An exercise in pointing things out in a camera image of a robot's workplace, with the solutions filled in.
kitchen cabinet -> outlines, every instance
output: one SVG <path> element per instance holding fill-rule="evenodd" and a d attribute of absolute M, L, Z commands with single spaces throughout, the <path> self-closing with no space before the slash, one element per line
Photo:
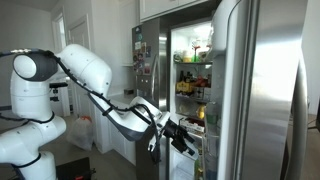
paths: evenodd
<path fill-rule="evenodd" d="M 123 94 L 111 96 L 111 103 L 121 108 L 129 107 L 132 98 L 123 98 Z M 119 130 L 109 121 L 109 137 L 111 147 L 132 164 L 136 164 L 135 142 L 128 141 Z"/>
<path fill-rule="evenodd" d="M 159 17 L 208 0 L 140 0 L 140 21 Z"/>
<path fill-rule="evenodd" d="M 92 125 L 94 128 L 95 145 L 101 154 L 104 154 L 112 149 L 110 142 L 109 129 L 111 122 L 102 115 L 100 109 L 94 107 L 94 119 Z"/>

white wall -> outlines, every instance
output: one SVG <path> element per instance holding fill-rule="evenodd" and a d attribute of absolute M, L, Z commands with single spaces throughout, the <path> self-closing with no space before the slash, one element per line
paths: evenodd
<path fill-rule="evenodd" d="M 95 52 L 112 69 L 112 83 L 109 95 L 123 93 L 132 87 L 132 68 L 122 66 L 120 18 L 118 0 L 92 0 L 93 41 Z"/>
<path fill-rule="evenodd" d="M 51 11 L 52 18 L 54 18 L 63 9 L 65 28 L 68 29 L 74 22 L 80 18 L 88 15 L 89 19 L 89 38 L 91 50 L 94 50 L 94 43 L 92 41 L 92 8 L 91 0 L 60 0 Z"/>
<path fill-rule="evenodd" d="M 309 0 L 302 49 L 308 78 L 309 113 L 317 114 L 320 97 L 320 1 Z"/>
<path fill-rule="evenodd" d="M 0 1 L 0 51 L 53 48 L 50 13 Z M 0 59 L 0 106 L 9 106 L 12 57 Z"/>

stainless steel refrigerator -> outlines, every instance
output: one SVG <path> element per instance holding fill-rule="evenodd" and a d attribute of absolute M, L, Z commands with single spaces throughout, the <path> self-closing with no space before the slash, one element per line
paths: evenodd
<path fill-rule="evenodd" d="M 301 50 L 306 9 L 307 0 L 222 0 L 202 64 L 171 57 L 170 84 L 180 81 L 180 72 L 172 67 L 212 65 L 202 135 L 206 179 L 300 179 L 308 113 Z M 172 120 L 190 119 L 181 111 L 188 112 L 191 103 L 175 104 L 180 97 L 170 94 Z M 194 100 L 192 95 L 184 98 Z M 286 147 L 292 116 L 292 147 Z M 173 175 L 184 159 L 172 160 L 170 179 L 179 179 Z M 193 171 L 185 167 L 180 170 Z"/>

food container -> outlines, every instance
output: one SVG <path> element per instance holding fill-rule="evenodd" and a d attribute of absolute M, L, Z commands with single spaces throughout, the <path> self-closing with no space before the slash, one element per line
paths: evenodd
<path fill-rule="evenodd" d="M 182 54 L 183 58 L 183 62 L 192 62 L 192 53 L 190 51 L 183 51 L 183 54 Z"/>
<path fill-rule="evenodd" d="M 175 51 L 173 53 L 173 60 L 176 61 L 176 62 L 182 62 L 183 61 L 183 59 L 182 59 L 182 51 L 179 51 L 179 50 Z"/>
<path fill-rule="evenodd" d="M 211 88 L 205 87 L 203 91 L 203 100 L 210 101 Z"/>
<path fill-rule="evenodd" d="M 196 99 L 203 99 L 203 87 L 193 87 L 193 97 Z"/>
<path fill-rule="evenodd" d="M 192 94 L 192 90 L 193 90 L 193 86 L 194 86 L 194 82 L 178 82 L 176 84 L 176 92 L 177 93 L 182 93 L 185 95 L 190 95 Z"/>
<path fill-rule="evenodd" d="M 206 57 L 207 57 L 207 51 L 200 51 L 198 53 L 198 57 L 199 57 L 199 62 L 204 62 Z"/>

doorway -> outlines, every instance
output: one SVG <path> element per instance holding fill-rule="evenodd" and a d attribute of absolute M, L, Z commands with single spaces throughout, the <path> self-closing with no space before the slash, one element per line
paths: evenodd
<path fill-rule="evenodd" d="M 90 39 L 89 39 L 89 27 L 88 27 L 88 15 L 84 15 L 77 21 L 67 27 L 68 32 L 68 44 L 79 44 L 89 50 L 91 50 Z M 73 96 L 73 109 L 74 115 L 79 116 L 90 116 L 94 117 L 94 108 L 91 103 L 88 93 L 71 82 Z"/>
<path fill-rule="evenodd" d="M 61 52 L 66 47 L 65 21 L 63 16 L 63 8 L 59 9 L 52 18 L 52 27 L 54 34 L 55 52 Z M 64 78 L 59 82 L 65 82 L 67 87 L 59 88 L 59 96 L 61 101 L 62 115 L 70 116 L 73 113 L 72 88 L 70 78 Z"/>

